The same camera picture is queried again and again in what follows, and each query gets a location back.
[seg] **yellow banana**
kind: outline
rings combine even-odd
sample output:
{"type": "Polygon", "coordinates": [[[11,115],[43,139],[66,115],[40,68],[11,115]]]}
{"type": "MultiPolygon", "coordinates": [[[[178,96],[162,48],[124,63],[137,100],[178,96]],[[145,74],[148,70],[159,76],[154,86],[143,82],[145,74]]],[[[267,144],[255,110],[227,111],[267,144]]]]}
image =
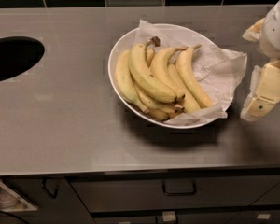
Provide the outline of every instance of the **yellow banana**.
{"type": "Polygon", "coordinates": [[[159,109],[159,110],[161,110],[163,112],[166,112],[166,113],[174,113],[177,110],[183,108],[181,105],[178,105],[178,104],[163,103],[163,102],[160,102],[160,101],[157,101],[157,100],[153,99],[152,97],[147,95],[143,91],[143,89],[136,82],[134,82],[134,87],[137,90],[140,101],[145,106],[147,106],[149,109],[159,109]]]}
{"type": "Polygon", "coordinates": [[[183,113],[183,111],[177,111],[175,113],[168,113],[169,119],[174,119],[176,116],[180,115],[183,113]]]}
{"type": "Polygon", "coordinates": [[[147,66],[150,67],[151,61],[155,55],[154,49],[147,49],[147,66]]]}
{"type": "Polygon", "coordinates": [[[135,82],[154,99],[171,103],[176,99],[175,92],[154,78],[147,66],[147,46],[153,43],[151,39],[146,44],[136,44],[130,49],[129,68],[135,82]]]}
{"type": "Polygon", "coordinates": [[[191,113],[195,110],[199,110],[200,107],[197,103],[197,101],[194,99],[194,97],[191,95],[191,93],[188,91],[186,86],[184,85],[183,81],[180,79],[179,74],[177,73],[177,70],[175,68],[175,65],[173,63],[168,64],[168,71],[172,79],[176,82],[176,84],[185,92],[185,98],[179,103],[184,107],[185,113],[191,113]]]}
{"type": "Polygon", "coordinates": [[[148,115],[157,121],[166,121],[169,119],[169,115],[159,109],[149,109],[148,115]]]}
{"type": "Polygon", "coordinates": [[[193,95],[200,108],[207,108],[214,104],[203,87],[198,83],[192,70],[192,58],[194,50],[200,46],[201,45],[196,45],[181,51],[176,58],[175,67],[181,80],[193,95]]]}
{"type": "Polygon", "coordinates": [[[155,54],[150,66],[151,74],[163,84],[169,86],[172,90],[174,90],[177,101],[180,101],[185,97],[185,92],[182,89],[180,89],[180,87],[169,75],[168,62],[175,55],[176,52],[184,50],[186,48],[187,47],[163,48],[155,54]]]}
{"type": "Polygon", "coordinates": [[[143,105],[140,101],[137,91],[133,85],[133,80],[129,70],[129,51],[124,50],[118,60],[115,67],[115,84],[118,88],[118,92],[120,96],[127,101],[128,103],[134,104],[140,108],[140,110],[144,113],[147,113],[148,108],[143,105]]]}

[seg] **countertop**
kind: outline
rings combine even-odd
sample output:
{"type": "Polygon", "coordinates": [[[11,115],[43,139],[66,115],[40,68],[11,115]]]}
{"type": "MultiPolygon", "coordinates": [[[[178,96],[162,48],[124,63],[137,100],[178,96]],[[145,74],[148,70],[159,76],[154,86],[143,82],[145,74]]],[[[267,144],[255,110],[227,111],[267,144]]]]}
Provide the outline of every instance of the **countertop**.
{"type": "Polygon", "coordinates": [[[0,175],[280,167],[280,104],[259,122],[239,117],[253,66],[267,62],[242,33],[271,7],[0,9],[0,37],[30,36],[46,49],[28,72],[0,82],[0,175]],[[108,78],[108,56],[140,19],[182,25],[247,53],[227,119],[172,130],[124,106],[108,78]]]}

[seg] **cabinet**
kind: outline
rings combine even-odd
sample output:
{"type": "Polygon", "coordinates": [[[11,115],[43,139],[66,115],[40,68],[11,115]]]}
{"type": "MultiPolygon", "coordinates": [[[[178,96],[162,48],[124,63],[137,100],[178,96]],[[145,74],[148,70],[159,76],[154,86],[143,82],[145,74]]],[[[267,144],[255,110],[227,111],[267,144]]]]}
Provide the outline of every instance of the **cabinet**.
{"type": "Polygon", "coordinates": [[[254,202],[254,205],[280,204],[280,183],[254,202]]]}
{"type": "Polygon", "coordinates": [[[247,206],[280,175],[72,182],[91,213],[247,206]]]}
{"type": "MultiPolygon", "coordinates": [[[[30,224],[62,223],[90,224],[94,223],[89,212],[76,196],[68,182],[61,179],[48,179],[45,188],[44,179],[8,178],[5,180],[12,189],[33,202],[37,211],[13,213],[30,224]]],[[[0,224],[22,224],[14,217],[0,214],[0,224]]]]}
{"type": "Polygon", "coordinates": [[[244,211],[228,224],[280,224],[280,210],[244,211]]]}

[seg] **bowl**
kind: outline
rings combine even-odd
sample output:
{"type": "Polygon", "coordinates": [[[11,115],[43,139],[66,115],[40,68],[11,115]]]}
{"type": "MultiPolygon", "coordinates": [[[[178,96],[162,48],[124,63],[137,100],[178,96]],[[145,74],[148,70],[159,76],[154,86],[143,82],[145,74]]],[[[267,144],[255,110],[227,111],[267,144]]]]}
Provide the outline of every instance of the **bowl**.
{"type": "MultiPolygon", "coordinates": [[[[186,27],[182,27],[182,26],[178,26],[178,25],[172,25],[172,24],[154,24],[154,26],[156,28],[160,29],[162,32],[166,33],[167,35],[175,37],[176,39],[178,39],[181,42],[184,42],[185,44],[189,44],[189,42],[190,42],[189,45],[195,45],[195,44],[198,44],[198,43],[200,43],[202,45],[214,44],[211,40],[209,40],[205,36],[195,32],[195,31],[192,31],[192,30],[190,30],[186,27]]],[[[117,90],[117,87],[116,87],[115,81],[114,81],[114,73],[115,73],[116,62],[117,62],[118,57],[120,56],[120,54],[124,50],[130,49],[132,47],[132,45],[134,43],[134,39],[137,35],[138,29],[139,28],[133,29],[129,33],[124,35],[122,38],[120,38],[119,41],[112,48],[110,56],[109,56],[108,74],[109,74],[111,85],[112,85],[115,93],[117,94],[117,96],[120,98],[120,100],[129,109],[131,109],[132,112],[134,112],[139,117],[141,117],[141,118],[143,118],[143,119],[145,119],[145,120],[147,120],[151,123],[160,125],[162,127],[167,127],[167,128],[172,128],[172,129],[191,129],[191,128],[197,128],[197,127],[204,126],[205,124],[208,124],[208,123],[216,120],[216,119],[201,119],[201,120],[194,121],[190,125],[167,124],[167,123],[164,123],[164,122],[161,122],[161,121],[156,121],[156,120],[152,119],[151,117],[147,116],[146,114],[142,113],[137,107],[127,103],[119,95],[119,92],[117,90]]]]}

